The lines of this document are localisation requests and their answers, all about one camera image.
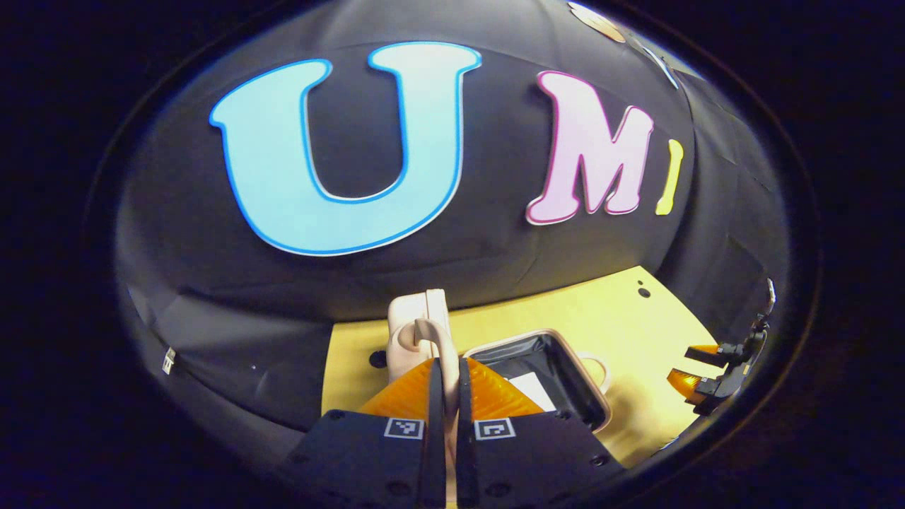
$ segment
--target blue letter u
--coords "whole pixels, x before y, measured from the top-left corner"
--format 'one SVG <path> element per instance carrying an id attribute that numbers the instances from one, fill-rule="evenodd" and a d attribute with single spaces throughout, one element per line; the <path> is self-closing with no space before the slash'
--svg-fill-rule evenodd
<path id="1" fill-rule="evenodd" d="M 462 174 L 462 75 L 481 54 L 449 43 L 400 43 L 368 58 L 399 91 L 403 166 L 369 197 L 331 195 L 311 159 L 308 92 L 330 73 L 326 60 L 292 63 L 226 94 L 211 111 L 230 182 L 245 219 L 268 244 L 335 256 L 395 242 L 430 223 Z"/>

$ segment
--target white paper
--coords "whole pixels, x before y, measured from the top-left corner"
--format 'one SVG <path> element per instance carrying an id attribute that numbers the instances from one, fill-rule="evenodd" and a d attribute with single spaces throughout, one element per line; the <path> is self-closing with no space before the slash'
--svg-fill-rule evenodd
<path id="1" fill-rule="evenodd" d="M 509 379 L 510 383 L 520 390 L 522 394 L 528 396 L 531 401 L 538 404 L 545 412 L 552 412 L 557 408 L 553 406 L 553 401 L 544 390 L 544 386 L 540 385 L 537 373 L 531 372 Z"/>

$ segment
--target letter m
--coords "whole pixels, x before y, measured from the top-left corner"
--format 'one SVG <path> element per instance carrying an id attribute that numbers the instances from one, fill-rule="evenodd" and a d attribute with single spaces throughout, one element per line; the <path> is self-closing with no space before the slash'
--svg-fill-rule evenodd
<path id="1" fill-rule="evenodd" d="M 528 204 L 525 216 L 534 225 L 566 221 L 578 211 L 577 173 L 584 175 L 585 208 L 594 214 L 604 202 L 609 214 L 628 214 L 638 207 L 647 145 L 653 120 L 630 106 L 615 136 L 594 88 L 575 76 L 545 71 L 538 83 L 554 103 L 556 125 L 547 184 Z"/>

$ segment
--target orange soft finger pad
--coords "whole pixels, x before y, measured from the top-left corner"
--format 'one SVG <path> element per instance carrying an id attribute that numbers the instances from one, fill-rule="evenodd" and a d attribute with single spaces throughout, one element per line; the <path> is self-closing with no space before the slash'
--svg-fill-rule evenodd
<path id="1" fill-rule="evenodd" d="M 468 359 L 468 371 L 472 375 L 472 420 L 543 413 L 537 403 L 480 362 Z"/>
<path id="2" fill-rule="evenodd" d="M 411 368 L 375 394 L 358 411 L 387 418 L 427 420 L 427 394 L 432 364 L 433 359 L 429 359 Z"/>

